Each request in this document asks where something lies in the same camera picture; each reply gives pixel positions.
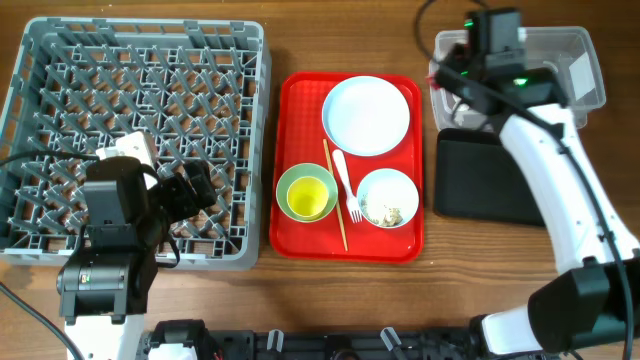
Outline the yellow cup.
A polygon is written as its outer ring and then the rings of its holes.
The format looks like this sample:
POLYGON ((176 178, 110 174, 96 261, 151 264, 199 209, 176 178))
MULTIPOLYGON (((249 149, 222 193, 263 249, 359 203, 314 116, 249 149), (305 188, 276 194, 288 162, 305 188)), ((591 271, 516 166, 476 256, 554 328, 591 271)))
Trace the yellow cup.
POLYGON ((329 190, 316 177, 300 177, 289 186, 286 200, 298 219, 312 221, 318 219, 324 211, 329 200, 329 190))

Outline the small light blue bowl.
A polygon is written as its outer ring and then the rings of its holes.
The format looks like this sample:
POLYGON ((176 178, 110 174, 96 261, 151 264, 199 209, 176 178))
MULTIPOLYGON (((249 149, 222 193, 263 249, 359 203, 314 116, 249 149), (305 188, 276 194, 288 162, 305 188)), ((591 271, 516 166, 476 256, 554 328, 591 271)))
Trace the small light blue bowl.
POLYGON ((381 168, 367 174, 358 185, 357 200, 365 220, 382 229, 397 229, 408 225, 416 215, 420 203, 419 193, 412 179, 392 168, 381 168), (392 204, 400 209, 403 221, 394 227, 380 227, 371 223, 364 215, 362 207, 362 199, 369 192, 389 196, 392 204))

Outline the food scraps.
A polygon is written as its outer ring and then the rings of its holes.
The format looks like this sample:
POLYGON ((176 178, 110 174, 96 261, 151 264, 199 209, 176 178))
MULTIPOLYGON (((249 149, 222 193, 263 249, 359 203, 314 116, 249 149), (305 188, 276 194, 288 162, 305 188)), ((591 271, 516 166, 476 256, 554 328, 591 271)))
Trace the food scraps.
POLYGON ((403 221, 400 209, 384 193, 369 192, 362 199, 363 213, 374 225, 394 227, 403 221))

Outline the red sauce packet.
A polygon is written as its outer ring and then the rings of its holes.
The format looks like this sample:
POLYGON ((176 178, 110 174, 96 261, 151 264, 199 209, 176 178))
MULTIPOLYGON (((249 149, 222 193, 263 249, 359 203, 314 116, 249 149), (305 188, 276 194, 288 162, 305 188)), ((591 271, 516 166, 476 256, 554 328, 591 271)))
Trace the red sauce packet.
POLYGON ((426 81, 428 83, 428 85, 433 89, 433 90, 440 90, 441 89, 441 85, 437 82, 436 77, 434 74, 430 74, 426 77, 426 81))

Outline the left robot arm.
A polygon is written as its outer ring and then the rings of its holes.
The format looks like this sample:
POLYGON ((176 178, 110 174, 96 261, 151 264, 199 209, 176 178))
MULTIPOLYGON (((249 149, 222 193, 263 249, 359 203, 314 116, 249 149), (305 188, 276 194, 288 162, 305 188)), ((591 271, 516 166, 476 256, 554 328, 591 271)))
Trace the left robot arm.
POLYGON ((57 278, 71 359, 132 359, 144 330, 150 287, 170 228, 212 206, 209 167, 187 162, 167 177, 140 160, 116 156, 91 164, 84 195, 89 218, 57 278))

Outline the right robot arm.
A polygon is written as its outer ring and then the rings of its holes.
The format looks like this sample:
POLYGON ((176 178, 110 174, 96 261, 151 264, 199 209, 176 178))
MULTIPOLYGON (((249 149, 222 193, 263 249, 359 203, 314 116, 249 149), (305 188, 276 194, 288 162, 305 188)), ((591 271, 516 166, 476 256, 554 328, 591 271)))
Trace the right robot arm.
POLYGON ((547 68, 529 68, 513 8, 469 12, 467 40, 438 61, 435 83, 483 114, 520 168, 552 241, 557 277, 525 305, 485 315, 492 356, 562 353, 639 334, 639 242, 614 210, 547 68))

